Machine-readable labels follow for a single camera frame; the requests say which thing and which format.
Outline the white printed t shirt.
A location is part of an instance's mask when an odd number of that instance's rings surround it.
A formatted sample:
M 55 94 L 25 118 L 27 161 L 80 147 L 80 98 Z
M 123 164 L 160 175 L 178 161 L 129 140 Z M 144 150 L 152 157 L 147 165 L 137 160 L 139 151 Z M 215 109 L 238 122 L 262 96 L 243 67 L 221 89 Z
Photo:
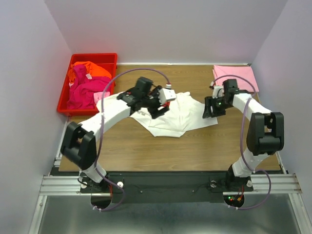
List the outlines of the white printed t shirt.
M 169 111 L 152 119 L 147 108 L 142 108 L 130 116 L 154 137 L 179 138 L 186 131 L 217 125 L 217 118 L 202 118 L 204 104 L 193 99 L 190 92 L 178 93 L 170 102 Z

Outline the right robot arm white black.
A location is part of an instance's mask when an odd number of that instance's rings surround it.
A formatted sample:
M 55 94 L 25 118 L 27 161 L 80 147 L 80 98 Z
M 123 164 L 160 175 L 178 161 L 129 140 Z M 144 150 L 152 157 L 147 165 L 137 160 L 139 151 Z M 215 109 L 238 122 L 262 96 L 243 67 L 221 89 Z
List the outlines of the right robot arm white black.
M 211 82 L 212 96 L 205 97 L 203 118 L 220 117 L 228 108 L 236 108 L 249 121 L 247 133 L 240 133 L 240 158 L 232 164 L 222 179 L 227 191 L 252 187 L 251 175 L 268 156 L 284 147 L 284 115 L 273 112 L 254 99 L 255 92 L 241 90 L 237 80 L 228 78 L 218 86 Z

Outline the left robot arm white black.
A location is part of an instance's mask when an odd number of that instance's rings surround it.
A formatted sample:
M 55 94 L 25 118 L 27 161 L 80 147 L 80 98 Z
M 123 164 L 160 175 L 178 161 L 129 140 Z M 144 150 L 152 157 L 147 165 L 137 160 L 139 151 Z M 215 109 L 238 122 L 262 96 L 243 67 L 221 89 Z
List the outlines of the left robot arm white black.
M 94 183 L 106 184 L 107 172 L 98 164 L 103 135 L 116 123 L 146 108 L 153 119 L 169 111 L 176 99 L 170 84 L 153 86 L 153 81 L 140 77 L 134 87 L 99 102 L 100 110 L 81 122 L 70 122 L 60 148 L 61 154 L 79 167 Z

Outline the folded pink t shirt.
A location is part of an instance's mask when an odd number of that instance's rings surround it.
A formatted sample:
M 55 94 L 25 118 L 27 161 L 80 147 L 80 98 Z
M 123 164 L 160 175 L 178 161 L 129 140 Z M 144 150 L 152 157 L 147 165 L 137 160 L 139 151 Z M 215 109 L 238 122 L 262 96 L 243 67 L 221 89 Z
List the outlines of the folded pink t shirt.
M 223 82 L 227 79 L 236 79 L 237 86 L 240 90 L 247 90 L 248 92 L 253 92 L 253 87 L 255 88 L 255 92 L 259 92 L 259 88 L 254 76 L 254 72 L 250 66 L 219 66 L 214 65 L 213 67 L 213 75 L 214 78 L 217 79 L 222 77 L 221 79 L 215 82 L 216 85 L 222 86 Z M 236 76 L 240 76 L 250 82 L 253 87 L 247 83 L 246 81 L 237 78 Z

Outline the light pink garment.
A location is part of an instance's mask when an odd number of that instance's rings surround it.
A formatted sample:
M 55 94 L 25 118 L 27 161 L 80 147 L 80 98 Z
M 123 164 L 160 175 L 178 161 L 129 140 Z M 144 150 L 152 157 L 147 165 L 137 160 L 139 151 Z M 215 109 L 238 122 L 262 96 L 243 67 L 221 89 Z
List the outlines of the light pink garment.
M 101 99 L 109 97 L 110 92 L 97 92 L 93 93 L 94 103 L 97 104 Z

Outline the red plastic bin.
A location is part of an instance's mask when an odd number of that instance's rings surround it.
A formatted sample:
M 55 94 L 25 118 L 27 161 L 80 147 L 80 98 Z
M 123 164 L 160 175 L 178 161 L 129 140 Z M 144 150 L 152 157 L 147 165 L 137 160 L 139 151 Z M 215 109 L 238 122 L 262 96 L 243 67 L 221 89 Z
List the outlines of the red plastic bin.
M 68 117 L 93 116 L 97 95 L 113 94 L 115 83 L 109 82 L 116 75 L 116 53 L 73 54 L 57 105 L 57 112 Z

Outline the orange t shirt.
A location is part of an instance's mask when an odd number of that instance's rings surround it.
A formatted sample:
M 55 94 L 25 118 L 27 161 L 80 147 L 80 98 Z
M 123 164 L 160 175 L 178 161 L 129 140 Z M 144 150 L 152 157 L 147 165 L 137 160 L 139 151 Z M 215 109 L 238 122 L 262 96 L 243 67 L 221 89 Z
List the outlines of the orange t shirt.
M 99 65 L 96 65 L 95 63 L 90 61 L 78 61 L 70 65 L 70 70 L 67 72 L 70 84 L 73 84 L 76 79 L 74 69 L 83 68 L 83 66 L 85 67 L 87 73 L 90 74 L 92 77 L 95 76 L 112 78 L 112 75 L 105 68 L 102 68 Z

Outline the magenta t shirt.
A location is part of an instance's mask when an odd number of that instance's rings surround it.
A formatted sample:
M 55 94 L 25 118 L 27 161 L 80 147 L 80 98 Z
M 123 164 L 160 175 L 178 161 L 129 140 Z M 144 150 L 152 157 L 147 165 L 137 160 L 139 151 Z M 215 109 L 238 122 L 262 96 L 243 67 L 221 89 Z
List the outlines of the magenta t shirt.
M 93 109 L 93 93 L 102 92 L 112 78 L 95 77 L 87 73 L 85 67 L 74 69 L 76 79 L 73 84 L 69 84 L 69 98 L 67 109 Z

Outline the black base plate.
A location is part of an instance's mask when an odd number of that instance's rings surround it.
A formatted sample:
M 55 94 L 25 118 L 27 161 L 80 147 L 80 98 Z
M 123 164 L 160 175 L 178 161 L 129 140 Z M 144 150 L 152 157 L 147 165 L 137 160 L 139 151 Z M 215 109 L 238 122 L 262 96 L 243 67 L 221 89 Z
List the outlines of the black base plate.
M 248 194 L 281 193 L 283 175 L 259 173 L 226 181 L 225 172 L 112 172 L 108 180 L 95 183 L 86 174 L 54 176 L 49 186 L 73 186 L 73 194 L 90 195 L 91 203 L 143 204 L 210 202 L 235 203 L 235 197 Z

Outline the aluminium frame rail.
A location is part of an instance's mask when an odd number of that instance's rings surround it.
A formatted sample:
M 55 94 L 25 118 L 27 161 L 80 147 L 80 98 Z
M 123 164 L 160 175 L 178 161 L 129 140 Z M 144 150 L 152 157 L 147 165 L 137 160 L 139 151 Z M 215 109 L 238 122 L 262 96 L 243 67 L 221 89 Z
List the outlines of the aluminium frame rail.
M 221 125 L 186 132 L 180 138 L 153 137 L 147 130 L 131 119 L 121 122 L 103 135 L 100 164 L 106 170 L 117 169 L 125 179 L 126 170 L 131 173 L 191 172 L 204 175 L 212 169 L 225 169 L 238 159 L 240 127 Z M 269 173 L 271 194 L 301 194 L 295 174 Z M 41 195 L 87 195 L 80 192 L 78 176 L 44 176 Z M 254 190 L 249 195 L 268 192 L 266 175 L 252 175 Z

